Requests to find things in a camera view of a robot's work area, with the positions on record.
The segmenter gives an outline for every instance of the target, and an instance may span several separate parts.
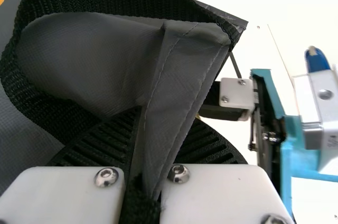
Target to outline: gray fabric flap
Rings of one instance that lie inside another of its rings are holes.
[[[215,24],[167,21],[164,29],[145,114],[143,180],[154,199],[230,44]]]

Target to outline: white plastic block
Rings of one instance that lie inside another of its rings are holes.
[[[243,80],[245,85],[241,85],[239,83],[240,80]],[[222,101],[223,97],[227,97],[228,102]],[[222,107],[240,108],[253,111],[255,104],[252,80],[222,78],[219,105]]]
[[[124,173],[106,188],[95,186],[102,167],[34,167],[21,173],[0,197],[7,224],[117,224]]]
[[[293,223],[262,168],[241,164],[184,165],[190,170],[186,183],[164,183],[160,224],[259,224],[267,214]]]

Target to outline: black metal rod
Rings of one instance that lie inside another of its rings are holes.
[[[237,78],[242,79],[241,72],[239,71],[238,65],[236,63],[236,60],[234,59],[234,56],[233,56],[232,52],[230,52],[230,59],[231,59],[232,65],[234,67],[234,70],[236,72]]]

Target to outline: screw hole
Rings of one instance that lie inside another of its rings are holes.
[[[103,177],[103,178],[107,178],[108,176],[110,176],[111,175],[111,171],[110,170],[103,170],[102,172],[101,172],[101,176]]]

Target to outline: metal screw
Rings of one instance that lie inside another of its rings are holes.
[[[318,96],[323,100],[330,100],[333,97],[333,93],[330,90],[322,89],[319,91]]]
[[[278,139],[276,138],[276,133],[274,132],[269,132],[269,140],[273,143],[277,142]]]
[[[238,81],[238,84],[239,84],[239,85],[245,85],[246,82],[245,82],[245,80],[239,80],[239,81]]]
[[[229,102],[229,98],[227,96],[222,96],[222,99],[221,99],[222,102]]]
[[[267,141],[269,139],[269,135],[267,133],[262,133],[263,140]]]
[[[118,179],[118,172],[112,167],[106,167],[95,175],[94,183],[97,187],[109,187],[113,185]]]
[[[263,218],[261,224],[288,224],[288,222],[281,216],[269,214]]]
[[[174,164],[168,174],[168,179],[174,183],[185,183],[190,178],[190,171],[182,164]]]
[[[262,133],[262,138],[264,141],[269,140],[270,142],[273,142],[273,143],[276,143],[279,141],[279,138],[276,137],[276,133],[274,132]]]

